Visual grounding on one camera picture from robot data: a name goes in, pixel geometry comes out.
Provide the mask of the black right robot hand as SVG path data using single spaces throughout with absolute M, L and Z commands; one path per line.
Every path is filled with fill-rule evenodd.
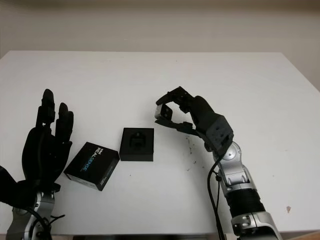
M 179 109 L 190 113 L 193 123 L 172 121 L 173 111 L 167 103 L 174 102 Z M 201 96 L 193 97 L 181 86 L 167 92 L 156 101 L 157 111 L 155 122 L 167 128 L 176 129 L 179 132 L 198 136 L 203 139 L 206 149 L 218 156 L 223 156 L 229 147 L 229 134 L 232 130 L 223 115 L 213 111 L 208 102 Z

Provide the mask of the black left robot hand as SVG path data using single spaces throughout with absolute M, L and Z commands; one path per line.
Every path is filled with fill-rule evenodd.
M 35 127 L 28 135 L 22 151 L 22 169 L 27 181 L 51 187 L 63 172 L 69 157 L 74 113 L 65 103 L 59 105 L 55 118 L 54 94 L 43 93 Z

